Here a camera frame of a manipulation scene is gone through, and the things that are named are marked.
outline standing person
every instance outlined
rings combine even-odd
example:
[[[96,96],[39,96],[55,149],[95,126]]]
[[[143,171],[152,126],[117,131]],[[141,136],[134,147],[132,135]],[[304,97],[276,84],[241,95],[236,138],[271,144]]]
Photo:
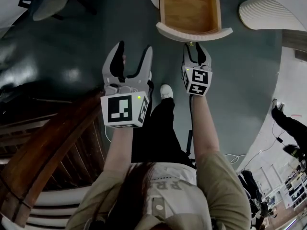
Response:
[[[284,131],[286,131],[290,136],[292,136],[295,141],[297,142],[297,145],[289,144],[285,146],[283,149],[290,155],[294,156],[295,158],[299,159],[301,162],[302,160],[305,160],[306,155],[306,149],[307,149],[307,127],[300,123],[299,121],[287,117],[285,114],[283,114],[284,110],[284,104],[280,104],[278,107],[277,99],[274,99],[272,101],[272,118],[275,120],[275,122],[280,126]]]
[[[142,128],[114,130],[104,171],[66,229],[249,229],[248,198],[220,153],[206,98],[192,101],[196,171],[173,130],[172,89],[163,85],[160,92],[162,101],[151,115],[147,110]]]

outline wooden handrail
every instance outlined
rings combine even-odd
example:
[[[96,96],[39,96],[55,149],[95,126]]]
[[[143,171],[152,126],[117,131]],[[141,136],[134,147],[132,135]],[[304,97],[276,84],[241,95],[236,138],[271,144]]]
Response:
[[[0,212],[24,227],[39,194],[66,153],[101,113],[95,89],[65,107],[20,148],[0,176]]]

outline shelf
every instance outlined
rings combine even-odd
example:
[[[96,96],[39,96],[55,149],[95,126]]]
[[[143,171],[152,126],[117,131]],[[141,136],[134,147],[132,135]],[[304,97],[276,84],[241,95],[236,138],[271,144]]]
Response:
[[[285,185],[287,186],[288,184],[291,184],[295,179],[300,178],[304,173],[298,174],[296,177],[293,177],[289,182],[287,182]]]
[[[301,189],[302,186],[303,186],[303,184],[297,186],[297,187],[294,189],[294,192],[293,192],[293,193],[295,193],[297,190]]]
[[[293,186],[291,186],[289,189],[288,188],[286,188],[288,191],[291,191],[292,189],[295,189],[295,188],[297,188],[298,186],[296,186],[296,187],[293,187]]]
[[[307,198],[305,198],[304,200],[302,200],[302,202],[300,202],[297,206],[294,207],[294,210],[299,207],[302,203],[304,203],[306,201]]]
[[[296,198],[294,201],[293,201],[293,204],[302,196],[304,195],[305,193],[302,193],[298,198]]]
[[[267,197],[270,197],[272,195],[275,195],[277,192],[280,192],[283,187],[284,187],[284,184],[281,184],[278,187],[271,190],[270,192],[268,192],[267,194],[263,193],[263,196],[262,196],[262,199],[261,199],[262,202],[266,202]]]

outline wooden tray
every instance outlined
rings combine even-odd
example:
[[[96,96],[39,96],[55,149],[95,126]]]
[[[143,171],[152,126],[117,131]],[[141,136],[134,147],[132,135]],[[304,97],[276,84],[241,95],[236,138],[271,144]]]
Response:
[[[203,34],[221,27],[219,0],[160,0],[161,22],[189,34]]]

